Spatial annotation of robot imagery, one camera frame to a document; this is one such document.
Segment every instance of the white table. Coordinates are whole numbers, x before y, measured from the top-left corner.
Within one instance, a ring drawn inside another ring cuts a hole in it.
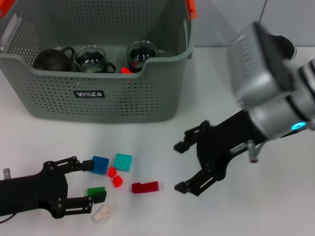
[[[312,58],[315,48],[298,48],[294,63],[303,65]],[[56,220],[38,209],[19,213],[0,225],[0,235],[314,234],[315,133],[309,131],[267,143],[257,164],[249,163],[247,153],[234,158],[226,178],[199,197],[174,190],[175,184],[200,169],[195,147],[183,155],[173,150],[184,131],[205,119],[218,124],[240,110],[229,91],[226,66],[225,48],[194,49],[193,59],[187,62],[178,113],[169,121],[149,124],[34,118],[1,74],[1,170],[9,167],[12,177],[21,177],[38,173],[48,160],[73,155],[80,161],[93,155],[113,159],[117,152],[132,155],[133,163],[129,173],[121,173],[124,184],[118,189],[108,177],[88,172],[67,175],[69,197],[82,197],[87,188],[106,186],[106,202],[115,211],[104,224],[96,224],[88,214]],[[162,182],[163,189],[144,195],[129,193],[130,184],[152,180]],[[94,205],[92,213],[100,207]]]

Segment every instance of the black teapot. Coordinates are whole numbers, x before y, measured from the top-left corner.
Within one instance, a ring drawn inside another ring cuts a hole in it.
[[[72,51],[70,58],[64,54],[68,50]],[[33,67],[38,70],[70,71],[74,53],[75,51],[71,47],[66,47],[60,51],[47,49],[37,56]]]

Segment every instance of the teal block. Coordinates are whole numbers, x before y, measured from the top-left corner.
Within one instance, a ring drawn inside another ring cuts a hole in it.
[[[132,156],[125,154],[116,154],[114,167],[119,171],[130,171]]]

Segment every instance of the glass mug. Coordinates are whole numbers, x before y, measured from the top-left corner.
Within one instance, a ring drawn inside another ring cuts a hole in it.
[[[115,65],[107,61],[104,50],[96,45],[88,45],[79,49],[73,60],[78,72],[115,73],[116,71]]]

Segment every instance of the cyan block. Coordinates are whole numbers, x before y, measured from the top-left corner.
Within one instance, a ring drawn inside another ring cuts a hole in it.
[[[99,156],[94,156],[92,160],[94,161],[94,169],[90,172],[99,175],[106,174],[109,160]]]
[[[116,154],[114,167],[119,171],[130,171],[132,156],[125,154]]]

